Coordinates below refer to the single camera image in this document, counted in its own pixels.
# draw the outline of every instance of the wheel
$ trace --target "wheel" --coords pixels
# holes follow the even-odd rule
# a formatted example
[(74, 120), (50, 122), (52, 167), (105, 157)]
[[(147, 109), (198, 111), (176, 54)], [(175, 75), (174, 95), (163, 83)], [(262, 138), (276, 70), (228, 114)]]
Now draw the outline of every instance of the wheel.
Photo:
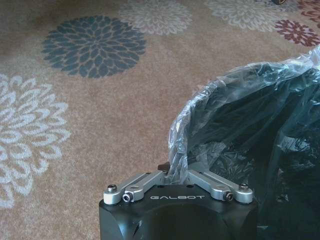
[(286, 0), (272, 0), (277, 5), (283, 4)]

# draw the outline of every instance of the carpet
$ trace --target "carpet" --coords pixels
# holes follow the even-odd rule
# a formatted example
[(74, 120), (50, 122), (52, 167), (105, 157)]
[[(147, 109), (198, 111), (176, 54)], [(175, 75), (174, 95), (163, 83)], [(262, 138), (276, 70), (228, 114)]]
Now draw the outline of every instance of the carpet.
[(99, 239), (104, 189), (167, 161), (194, 92), (320, 44), (316, 0), (0, 4), (0, 240)]

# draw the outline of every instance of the logo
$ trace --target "logo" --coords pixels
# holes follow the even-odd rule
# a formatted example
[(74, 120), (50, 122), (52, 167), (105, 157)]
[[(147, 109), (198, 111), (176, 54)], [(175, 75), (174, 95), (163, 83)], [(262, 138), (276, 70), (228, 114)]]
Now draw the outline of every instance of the logo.
[(203, 199), (205, 196), (151, 196), (150, 199), (152, 200), (161, 200), (161, 199), (167, 199), (167, 200), (178, 200), (178, 199)]

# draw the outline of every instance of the clear plastic bag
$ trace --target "clear plastic bag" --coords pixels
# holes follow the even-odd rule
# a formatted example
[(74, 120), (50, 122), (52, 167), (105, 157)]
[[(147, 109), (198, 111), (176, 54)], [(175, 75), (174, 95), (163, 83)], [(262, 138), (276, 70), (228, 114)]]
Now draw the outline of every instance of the clear plastic bag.
[(248, 183), (260, 239), (320, 239), (320, 47), (238, 67), (189, 100), (169, 133), (168, 183), (188, 165)]

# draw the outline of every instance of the blue flower pattern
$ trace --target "blue flower pattern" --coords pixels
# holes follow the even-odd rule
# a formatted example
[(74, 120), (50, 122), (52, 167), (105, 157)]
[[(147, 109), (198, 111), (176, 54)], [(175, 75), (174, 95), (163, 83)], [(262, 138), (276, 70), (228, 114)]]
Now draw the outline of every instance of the blue flower pattern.
[(134, 67), (145, 53), (144, 34), (128, 23), (107, 16), (76, 18), (49, 32), (44, 58), (53, 68), (100, 78)]

